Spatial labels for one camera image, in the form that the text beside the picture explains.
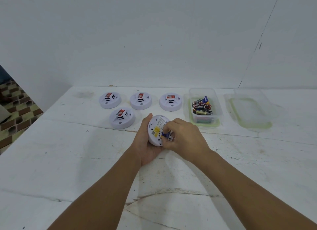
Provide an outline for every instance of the plastic container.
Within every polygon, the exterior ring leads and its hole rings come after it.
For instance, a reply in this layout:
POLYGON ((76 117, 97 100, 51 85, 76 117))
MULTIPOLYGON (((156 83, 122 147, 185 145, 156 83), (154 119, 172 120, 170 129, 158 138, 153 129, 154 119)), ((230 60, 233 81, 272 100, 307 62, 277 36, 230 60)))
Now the plastic container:
POLYGON ((257 89, 235 89, 229 102, 244 128, 269 128, 271 121, 279 116, 274 105, 257 89))
POLYGON ((212 88, 191 88, 189 89, 189 108, 192 115, 193 123, 217 125, 219 124, 219 118, 222 115, 221 106, 216 95, 216 92, 212 88), (192 102, 203 99, 207 96, 209 103, 211 104, 212 115, 196 115, 192 110, 192 102))

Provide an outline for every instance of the left hand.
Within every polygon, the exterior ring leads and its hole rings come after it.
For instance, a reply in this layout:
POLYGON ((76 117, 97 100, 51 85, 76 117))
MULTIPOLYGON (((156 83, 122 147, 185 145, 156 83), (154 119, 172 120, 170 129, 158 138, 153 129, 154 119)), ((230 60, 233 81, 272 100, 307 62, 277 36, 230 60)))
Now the left hand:
POLYGON ((137 131, 130 150, 135 151, 140 157, 141 166, 148 164, 154 158, 156 158, 160 152, 163 150, 163 147, 156 147, 148 142, 149 136, 147 133, 147 126, 152 119, 153 115, 150 113, 146 118, 142 120, 141 126, 137 131))

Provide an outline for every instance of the table surface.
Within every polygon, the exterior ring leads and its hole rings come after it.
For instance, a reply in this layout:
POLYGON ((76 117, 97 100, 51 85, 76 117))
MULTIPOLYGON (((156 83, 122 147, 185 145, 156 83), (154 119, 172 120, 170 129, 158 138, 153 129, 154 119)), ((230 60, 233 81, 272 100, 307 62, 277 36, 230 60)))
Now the table surface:
MULTIPOLYGON (((46 229, 94 184, 131 144, 149 112, 188 120, 186 107, 166 112, 166 92, 188 88, 72 87, 0 157, 0 229, 46 229), (129 106, 138 91, 153 104, 134 111, 135 123, 115 130, 100 95, 119 92, 129 106)), ((215 89, 222 111, 217 128, 202 128, 211 149, 252 180, 317 222, 317 90, 263 90, 280 117, 269 130, 240 127, 227 110, 232 89, 215 89)), ((137 174, 118 229, 244 229, 228 202, 195 166, 162 152, 137 174)))

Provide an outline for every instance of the smoke detector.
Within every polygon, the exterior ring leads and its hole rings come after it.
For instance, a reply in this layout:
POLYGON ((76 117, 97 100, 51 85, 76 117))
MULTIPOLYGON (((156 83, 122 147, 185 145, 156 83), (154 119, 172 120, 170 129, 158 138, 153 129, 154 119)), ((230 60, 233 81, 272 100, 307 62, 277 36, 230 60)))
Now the smoke detector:
POLYGON ((182 98, 176 93, 167 93, 161 96, 159 105, 165 111, 177 111, 182 107, 182 98))
POLYGON ((138 92, 130 97, 130 104, 136 110, 144 110, 151 106, 152 98, 146 92, 138 92))
POLYGON ((109 116, 113 128, 123 129, 131 126, 135 121, 135 115, 131 108, 122 107, 115 109, 109 116))
MULTIPOLYGON (((149 135, 149 142, 157 147, 162 146, 162 133, 163 133, 163 127, 165 124, 170 121, 163 115, 156 115, 153 116, 150 120, 148 127, 147 127, 147 133, 149 135)), ((170 132, 165 135, 168 140, 173 140, 173 137, 170 135, 170 132)))
POLYGON ((108 92, 99 97, 99 104, 102 108, 114 108, 121 103, 121 97, 118 92, 108 92))

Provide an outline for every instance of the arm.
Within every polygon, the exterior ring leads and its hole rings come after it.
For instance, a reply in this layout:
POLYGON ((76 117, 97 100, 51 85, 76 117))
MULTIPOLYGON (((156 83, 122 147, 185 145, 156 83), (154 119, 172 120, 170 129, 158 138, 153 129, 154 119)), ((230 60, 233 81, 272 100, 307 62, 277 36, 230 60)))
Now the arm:
POLYGON ((137 172, 162 151, 147 142, 147 125, 151 118, 149 114, 143 119, 132 145, 116 164, 79 196, 48 230, 117 228, 137 172))
POLYGON ((256 184, 209 149, 198 127, 181 119, 168 122, 175 141, 163 138, 163 147, 198 167, 221 191, 247 230, 317 229, 317 224, 256 184))

